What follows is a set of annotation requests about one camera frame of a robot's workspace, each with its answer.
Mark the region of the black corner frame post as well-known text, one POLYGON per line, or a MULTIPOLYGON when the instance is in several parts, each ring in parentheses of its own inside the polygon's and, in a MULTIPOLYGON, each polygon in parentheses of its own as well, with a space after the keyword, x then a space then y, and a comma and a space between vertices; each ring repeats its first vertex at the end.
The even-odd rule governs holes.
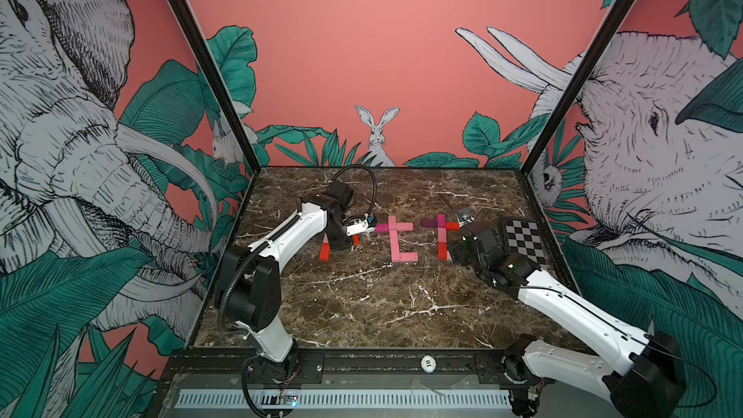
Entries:
POLYGON ((563 91, 534 148, 522 164, 522 168, 520 169, 521 176, 527 176, 534 170, 541 154, 547 149, 551 138, 557 131, 563 118, 570 108, 572 108, 574 102, 576 102, 580 89, 584 87, 591 72, 602 59, 609 43, 613 40, 613 36, 615 36, 619 26, 626 19, 635 2, 636 0, 613 0, 613 4, 609 7, 605 19, 602 21, 600 28, 584 54, 582 62, 578 65, 572 79, 563 91))
POLYGON ((226 83, 217 67, 216 61, 207 44, 207 40, 201 32, 191 5, 188 0, 168 0, 168 4, 172 9, 193 54, 195 54, 195 59, 197 60, 197 64, 199 64, 199 69, 202 71, 211 92, 214 94, 217 103, 222 110, 222 113, 226 116, 226 121, 237 140, 242 154, 248 162, 250 172, 253 175, 259 174, 259 172, 261 172, 259 159, 245 134, 244 125, 235 111, 226 83))

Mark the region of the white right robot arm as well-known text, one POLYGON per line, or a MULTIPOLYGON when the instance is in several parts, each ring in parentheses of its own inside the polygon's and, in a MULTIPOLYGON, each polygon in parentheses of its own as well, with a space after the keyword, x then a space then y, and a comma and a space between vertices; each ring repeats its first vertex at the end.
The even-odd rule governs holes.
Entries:
POLYGON ((537 383, 557 380, 606 400, 624 417, 670 417, 686 392, 680 347, 670 335, 649 334, 569 290, 536 261, 507 253, 486 223, 458 221, 447 254, 490 288, 546 315, 591 350, 585 354, 522 335, 505 349, 498 371, 514 389, 514 414, 539 408, 537 383))

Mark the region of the checkerboard calibration plate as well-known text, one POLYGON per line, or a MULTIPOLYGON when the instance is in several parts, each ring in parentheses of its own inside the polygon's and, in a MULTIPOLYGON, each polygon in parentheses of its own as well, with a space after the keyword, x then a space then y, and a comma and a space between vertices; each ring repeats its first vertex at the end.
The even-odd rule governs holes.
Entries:
POLYGON ((545 246, 536 221, 504 217, 502 229, 509 252, 524 255, 540 266, 547 265, 545 246))

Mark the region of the black right corner frame post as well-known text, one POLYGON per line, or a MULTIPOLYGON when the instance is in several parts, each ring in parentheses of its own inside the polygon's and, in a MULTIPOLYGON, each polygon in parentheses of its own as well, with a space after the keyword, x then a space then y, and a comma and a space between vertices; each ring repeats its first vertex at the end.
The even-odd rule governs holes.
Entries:
POLYGON ((534 148, 522 164, 522 168, 520 169, 521 176, 527 176, 534 170, 541 154, 547 149, 551 138, 557 131, 563 118, 570 108, 572 108, 574 102, 576 102, 580 89, 584 87, 591 72, 602 59, 609 43, 613 40, 613 36, 615 36, 619 26, 626 19, 635 2, 636 0, 613 0, 613 4, 609 7, 605 19, 602 21, 600 28, 584 54, 582 62, 578 65, 572 79, 563 91, 534 148))

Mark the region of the black left corner frame post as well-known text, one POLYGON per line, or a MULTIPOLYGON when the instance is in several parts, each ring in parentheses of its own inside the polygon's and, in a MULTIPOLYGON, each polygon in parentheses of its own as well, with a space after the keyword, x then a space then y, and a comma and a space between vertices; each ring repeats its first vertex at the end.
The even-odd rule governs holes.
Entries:
POLYGON ((207 40, 201 32, 191 5, 188 0, 168 0, 168 4, 172 9, 193 54, 195 54, 195 59, 197 60, 197 64, 199 64, 199 69, 202 71, 211 92, 214 94, 217 103, 222 110, 222 113, 226 116, 226 121, 237 140, 242 154, 248 162, 250 172, 253 175, 259 174, 259 172, 261 172, 259 159, 245 134, 244 125, 235 111, 226 83, 217 67, 216 61, 207 44, 207 40))

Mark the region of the purple block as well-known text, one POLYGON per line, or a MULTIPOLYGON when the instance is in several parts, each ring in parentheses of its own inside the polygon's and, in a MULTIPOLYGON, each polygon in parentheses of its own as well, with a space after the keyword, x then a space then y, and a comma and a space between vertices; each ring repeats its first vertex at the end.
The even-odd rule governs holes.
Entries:
POLYGON ((438 220, 437 219, 422 219, 420 224, 422 228, 437 228, 438 220))

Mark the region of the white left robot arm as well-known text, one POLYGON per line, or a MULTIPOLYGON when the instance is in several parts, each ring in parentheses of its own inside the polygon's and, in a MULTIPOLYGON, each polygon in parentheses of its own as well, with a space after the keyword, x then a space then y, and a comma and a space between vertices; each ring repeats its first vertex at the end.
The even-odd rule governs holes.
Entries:
POLYGON ((276 383, 299 370, 297 344, 278 316, 282 271, 317 234, 353 242, 344 224, 353 195, 352 187, 336 180, 323 194, 299 197, 297 210, 265 237, 224 254, 215 289, 217 326, 224 336, 247 339, 257 354, 249 364, 268 369, 276 383))

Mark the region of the black front frame rail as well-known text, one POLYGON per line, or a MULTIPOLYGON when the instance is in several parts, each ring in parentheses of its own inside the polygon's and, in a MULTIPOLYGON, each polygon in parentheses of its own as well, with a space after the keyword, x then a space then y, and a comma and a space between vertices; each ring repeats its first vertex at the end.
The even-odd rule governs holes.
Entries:
POLYGON ((504 349, 487 348, 299 348, 296 366, 284 371, 271 366, 251 348, 191 348, 170 356, 162 379, 172 380, 176 375, 227 375, 240 379, 245 372, 251 383, 271 386, 289 377, 293 378, 293 385, 321 384, 332 375, 370 375, 373 379, 383 375, 421 379, 473 375, 480 384, 506 389, 553 383, 539 377, 530 377, 523 383, 510 381, 502 364, 505 353, 504 349), (434 373, 421 369, 421 358, 427 354, 437 360, 434 373))

